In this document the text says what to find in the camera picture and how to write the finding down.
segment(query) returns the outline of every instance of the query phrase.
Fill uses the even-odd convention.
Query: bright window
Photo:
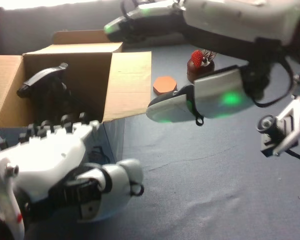
[[[96,0],[0,0],[0,7],[6,10],[51,7],[62,4],[94,2]]]

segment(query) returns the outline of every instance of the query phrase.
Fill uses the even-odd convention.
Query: cardboard box
[[[151,52],[122,53],[122,43],[109,42],[101,30],[61,31],[52,42],[22,56],[0,55],[0,128],[32,123],[32,103],[17,90],[37,72],[67,63],[64,83],[103,122],[100,142],[120,160],[124,117],[144,113],[150,102]]]

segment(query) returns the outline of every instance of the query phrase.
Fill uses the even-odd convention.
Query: orange hexagonal object
[[[160,76],[153,84],[153,91],[157,95],[177,90],[177,82],[171,76]]]

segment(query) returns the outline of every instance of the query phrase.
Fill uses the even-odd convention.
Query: strawberry
[[[196,68],[200,68],[203,59],[204,59],[204,55],[203,55],[203,53],[200,50],[195,50],[191,54],[191,60],[193,62],[193,65]]]

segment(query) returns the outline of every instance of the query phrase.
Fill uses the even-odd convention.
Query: red mark
[[[16,222],[19,224],[22,221],[22,215],[21,213],[18,214],[18,216],[16,217]]]

